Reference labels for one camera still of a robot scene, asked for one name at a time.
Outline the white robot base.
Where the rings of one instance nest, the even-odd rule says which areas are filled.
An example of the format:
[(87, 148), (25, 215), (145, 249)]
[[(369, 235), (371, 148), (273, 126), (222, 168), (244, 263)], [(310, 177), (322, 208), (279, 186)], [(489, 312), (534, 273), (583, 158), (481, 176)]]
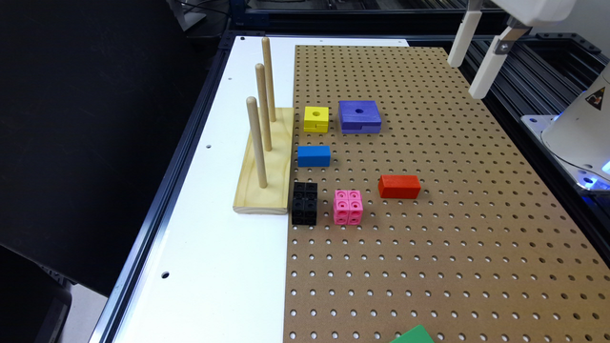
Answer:
[(562, 113), (521, 122), (583, 192), (609, 192), (609, 69)]

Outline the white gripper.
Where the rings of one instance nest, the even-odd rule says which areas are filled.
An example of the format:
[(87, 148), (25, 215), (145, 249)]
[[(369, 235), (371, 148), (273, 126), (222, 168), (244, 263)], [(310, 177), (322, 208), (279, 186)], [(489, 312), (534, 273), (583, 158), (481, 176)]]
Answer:
[[(576, 5), (576, 0), (493, 0), (493, 2), (529, 27), (548, 26), (561, 22), (569, 16)], [(468, 1), (467, 10), (447, 59), (452, 68), (458, 68), (463, 62), (482, 16), (482, 3), (482, 0)], [(469, 89), (474, 99), (482, 99), (487, 95), (508, 52), (527, 31), (527, 27), (507, 27), (502, 34), (494, 37)]]

